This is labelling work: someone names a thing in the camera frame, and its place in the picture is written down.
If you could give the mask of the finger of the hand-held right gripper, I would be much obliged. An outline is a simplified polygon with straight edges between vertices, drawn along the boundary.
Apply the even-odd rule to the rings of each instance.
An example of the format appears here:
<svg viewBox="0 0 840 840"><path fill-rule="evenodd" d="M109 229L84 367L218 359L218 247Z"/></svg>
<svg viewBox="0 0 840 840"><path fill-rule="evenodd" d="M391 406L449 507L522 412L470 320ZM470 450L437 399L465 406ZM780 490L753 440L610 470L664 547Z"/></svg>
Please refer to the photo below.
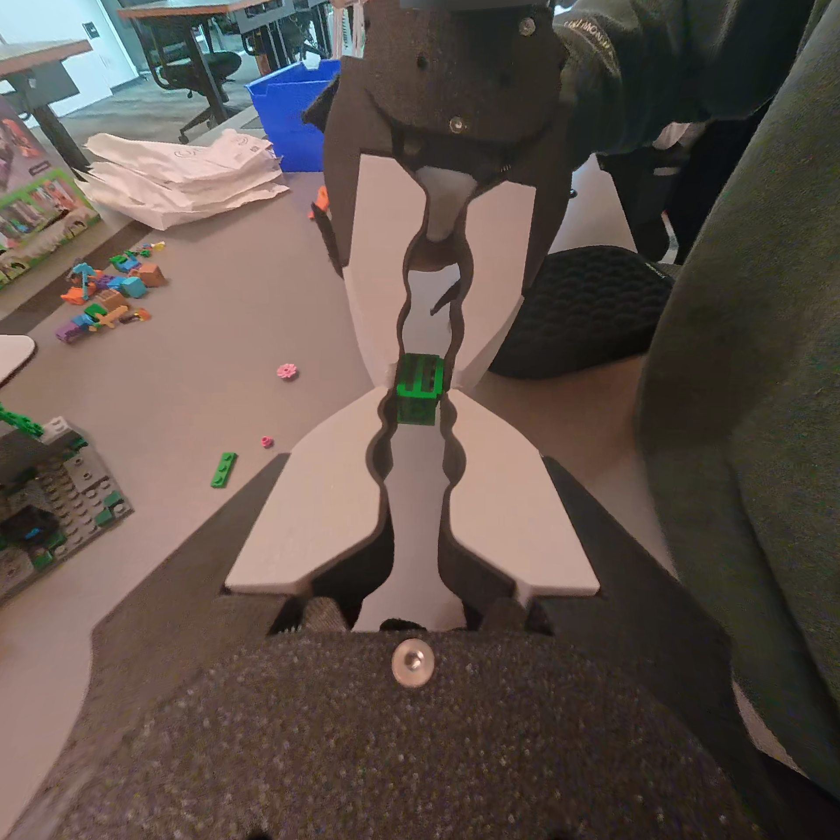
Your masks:
<svg viewBox="0 0 840 840"><path fill-rule="evenodd" d="M407 257L426 223L427 194L391 157L363 154L350 262L343 278L353 329L374 386L392 389L409 306Z"/></svg>
<svg viewBox="0 0 840 840"><path fill-rule="evenodd" d="M523 303L536 188L502 182L474 197L465 212L465 241L472 259L460 300L463 337L450 386L473 389L488 371Z"/></svg>

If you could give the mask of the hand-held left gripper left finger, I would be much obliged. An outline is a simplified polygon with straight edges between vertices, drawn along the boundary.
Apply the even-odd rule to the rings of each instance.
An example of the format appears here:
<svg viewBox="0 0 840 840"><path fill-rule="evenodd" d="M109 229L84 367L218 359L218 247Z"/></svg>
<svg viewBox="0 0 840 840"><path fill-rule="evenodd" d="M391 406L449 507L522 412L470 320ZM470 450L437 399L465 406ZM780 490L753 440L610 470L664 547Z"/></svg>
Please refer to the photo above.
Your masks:
<svg viewBox="0 0 840 840"><path fill-rule="evenodd" d="M393 467L391 397L376 386L294 446L227 574L228 591L329 598L346 623L357 623L394 565L385 487Z"/></svg>

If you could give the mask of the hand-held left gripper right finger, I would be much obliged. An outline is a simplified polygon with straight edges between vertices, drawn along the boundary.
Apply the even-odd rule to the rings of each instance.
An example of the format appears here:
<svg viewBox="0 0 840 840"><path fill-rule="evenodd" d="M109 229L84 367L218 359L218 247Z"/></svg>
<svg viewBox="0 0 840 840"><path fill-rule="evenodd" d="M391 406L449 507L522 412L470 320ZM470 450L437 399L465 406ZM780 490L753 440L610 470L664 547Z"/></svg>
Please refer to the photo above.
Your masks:
<svg viewBox="0 0 840 840"><path fill-rule="evenodd" d="M462 391L441 403L441 580L470 613L500 599L589 597L601 584L540 452Z"/></svg>

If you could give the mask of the green toy brick assembly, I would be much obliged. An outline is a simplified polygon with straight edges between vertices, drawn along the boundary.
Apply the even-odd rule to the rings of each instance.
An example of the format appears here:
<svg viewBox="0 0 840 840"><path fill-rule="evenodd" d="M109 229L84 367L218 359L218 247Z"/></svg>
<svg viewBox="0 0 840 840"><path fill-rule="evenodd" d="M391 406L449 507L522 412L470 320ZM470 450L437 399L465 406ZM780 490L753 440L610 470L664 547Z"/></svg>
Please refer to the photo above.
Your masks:
<svg viewBox="0 0 840 840"><path fill-rule="evenodd" d="M396 377L396 421L433 426L444 391L444 360L431 353L405 353Z"/></svg>

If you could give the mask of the person's right forearm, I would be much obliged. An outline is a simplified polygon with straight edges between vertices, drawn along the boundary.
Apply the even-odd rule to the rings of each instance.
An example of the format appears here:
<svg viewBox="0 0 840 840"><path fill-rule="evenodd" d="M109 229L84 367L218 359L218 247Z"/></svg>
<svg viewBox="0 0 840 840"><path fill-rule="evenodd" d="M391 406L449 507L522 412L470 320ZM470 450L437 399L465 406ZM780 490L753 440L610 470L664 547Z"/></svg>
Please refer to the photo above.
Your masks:
<svg viewBox="0 0 840 840"><path fill-rule="evenodd" d="M827 5L575 2L553 20L568 56L572 169L651 145L672 123L746 119L780 89Z"/></svg>

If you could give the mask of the grey desk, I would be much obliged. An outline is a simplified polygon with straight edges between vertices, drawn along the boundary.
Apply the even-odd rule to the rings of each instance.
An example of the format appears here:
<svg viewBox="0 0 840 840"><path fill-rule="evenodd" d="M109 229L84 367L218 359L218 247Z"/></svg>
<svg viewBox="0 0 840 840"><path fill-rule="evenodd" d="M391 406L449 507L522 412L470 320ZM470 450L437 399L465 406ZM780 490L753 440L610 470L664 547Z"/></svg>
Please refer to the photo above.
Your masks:
<svg viewBox="0 0 840 840"><path fill-rule="evenodd" d="M87 693L92 628L274 457L366 393L343 283L308 221L319 174L290 191L201 223L148 234L165 241L168 285L152 318L66 346L71 308L28 331L34 360L2 403L40 421L63 416L113 470L134 514L2 607L2 837L60 754ZM277 368L294 363L294 381ZM634 444L643 357L547 381L486 374L473 398L557 460L670 573ZM463 623L431 558L445 489L443 440L409 427L393 438L387 479L396 556L356 629L389 617L428 629ZM209 482L223 451L238 462L225 490Z"/></svg>

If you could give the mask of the wood-edged office desk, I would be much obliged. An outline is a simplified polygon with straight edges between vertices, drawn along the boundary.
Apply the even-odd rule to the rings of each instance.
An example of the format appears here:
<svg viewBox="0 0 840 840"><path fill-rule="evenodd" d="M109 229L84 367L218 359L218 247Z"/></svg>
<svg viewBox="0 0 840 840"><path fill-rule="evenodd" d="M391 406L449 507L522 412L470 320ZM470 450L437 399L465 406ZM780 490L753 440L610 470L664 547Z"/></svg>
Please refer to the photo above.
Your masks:
<svg viewBox="0 0 840 840"><path fill-rule="evenodd" d="M2 81L11 85L24 113L35 119L63 161L79 176L89 171L90 163L51 107L79 94L65 61L91 51L85 39L1 44Z"/></svg>
<svg viewBox="0 0 840 840"><path fill-rule="evenodd" d="M328 2L163 1L123 2L119 16L131 23L156 59L168 57L163 40L203 43L208 56L236 50L261 77L300 60L333 58L340 35L332 32Z"/></svg>

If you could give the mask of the black textured wrist rest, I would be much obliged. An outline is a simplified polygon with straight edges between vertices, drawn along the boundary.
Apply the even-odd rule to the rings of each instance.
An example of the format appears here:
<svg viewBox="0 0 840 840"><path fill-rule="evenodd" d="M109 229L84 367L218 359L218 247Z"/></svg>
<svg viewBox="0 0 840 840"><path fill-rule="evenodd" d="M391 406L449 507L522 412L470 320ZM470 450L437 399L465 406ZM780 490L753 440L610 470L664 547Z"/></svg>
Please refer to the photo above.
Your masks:
<svg viewBox="0 0 840 840"><path fill-rule="evenodd" d="M675 282L616 246L547 255L489 372L540 381L644 354Z"/></svg>

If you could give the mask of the blue plastic bin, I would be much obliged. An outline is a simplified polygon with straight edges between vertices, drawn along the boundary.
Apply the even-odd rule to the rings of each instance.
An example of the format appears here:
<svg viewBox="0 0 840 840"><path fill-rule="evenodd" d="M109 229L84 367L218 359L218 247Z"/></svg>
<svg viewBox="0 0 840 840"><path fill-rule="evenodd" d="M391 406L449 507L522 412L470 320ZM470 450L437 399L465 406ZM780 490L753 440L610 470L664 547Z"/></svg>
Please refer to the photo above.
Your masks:
<svg viewBox="0 0 840 840"><path fill-rule="evenodd" d="M339 72L339 59L322 59L315 67L299 61L246 85L284 172L322 172L322 131L301 115Z"/></svg>

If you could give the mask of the pile of white paper bags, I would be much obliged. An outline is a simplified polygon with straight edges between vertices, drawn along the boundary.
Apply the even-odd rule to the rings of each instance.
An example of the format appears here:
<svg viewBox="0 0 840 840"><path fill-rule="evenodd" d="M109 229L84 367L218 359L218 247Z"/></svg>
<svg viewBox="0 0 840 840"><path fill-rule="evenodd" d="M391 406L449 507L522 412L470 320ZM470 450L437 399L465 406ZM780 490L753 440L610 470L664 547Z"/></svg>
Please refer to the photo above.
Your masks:
<svg viewBox="0 0 840 840"><path fill-rule="evenodd" d="M90 137L97 157L80 182L85 196L165 231L289 191L266 139L224 130L208 146Z"/></svg>

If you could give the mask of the black office chair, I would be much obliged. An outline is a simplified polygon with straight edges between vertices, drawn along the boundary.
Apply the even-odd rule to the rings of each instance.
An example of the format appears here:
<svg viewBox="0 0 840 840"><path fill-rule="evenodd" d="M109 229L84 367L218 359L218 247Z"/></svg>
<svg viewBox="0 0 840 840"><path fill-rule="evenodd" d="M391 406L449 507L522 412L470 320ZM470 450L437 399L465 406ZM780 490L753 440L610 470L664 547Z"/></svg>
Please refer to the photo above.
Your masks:
<svg viewBox="0 0 840 840"><path fill-rule="evenodd" d="M216 50L212 37L213 17L150 17L136 20L133 27L140 37L150 73L165 91L184 91L188 98L211 96L211 85L224 108L224 119L238 110L229 105L224 84L242 65L233 51Z"/></svg>

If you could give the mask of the toy brick building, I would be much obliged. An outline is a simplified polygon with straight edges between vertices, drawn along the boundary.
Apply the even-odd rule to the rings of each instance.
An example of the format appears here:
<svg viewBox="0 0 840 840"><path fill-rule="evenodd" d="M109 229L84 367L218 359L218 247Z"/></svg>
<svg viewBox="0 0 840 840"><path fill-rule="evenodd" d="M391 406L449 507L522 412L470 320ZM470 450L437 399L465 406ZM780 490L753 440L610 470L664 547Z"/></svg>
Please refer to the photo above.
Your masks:
<svg viewBox="0 0 840 840"><path fill-rule="evenodd" d="M1 603L133 512L111 470L64 418L1 411Z"/></svg>

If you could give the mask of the pile of colourful toy bricks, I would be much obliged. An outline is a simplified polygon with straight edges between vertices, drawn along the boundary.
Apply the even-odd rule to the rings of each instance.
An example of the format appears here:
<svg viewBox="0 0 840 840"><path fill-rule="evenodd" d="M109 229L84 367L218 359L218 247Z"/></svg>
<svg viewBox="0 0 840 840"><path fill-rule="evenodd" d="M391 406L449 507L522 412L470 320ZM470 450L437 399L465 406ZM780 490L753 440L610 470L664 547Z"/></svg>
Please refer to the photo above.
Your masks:
<svg viewBox="0 0 840 840"><path fill-rule="evenodd" d="M168 282L155 261L164 248L164 241L141 243L111 257L106 269L76 264L60 297L74 311L55 330L58 342L72 345L93 334L150 321L146 299Z"/></svg>

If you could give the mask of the green toy set box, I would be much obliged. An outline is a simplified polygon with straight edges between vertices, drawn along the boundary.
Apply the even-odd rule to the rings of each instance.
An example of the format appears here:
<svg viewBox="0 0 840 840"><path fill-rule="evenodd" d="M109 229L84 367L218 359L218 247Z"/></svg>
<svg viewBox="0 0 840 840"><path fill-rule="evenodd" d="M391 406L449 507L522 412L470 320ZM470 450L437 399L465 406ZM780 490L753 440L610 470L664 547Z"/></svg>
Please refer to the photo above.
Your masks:
<svg viewBox="0 0 840 840"><path fill-rule="evenodd" d="M1 288L100 222L12 105L1 103Z"/></svg>

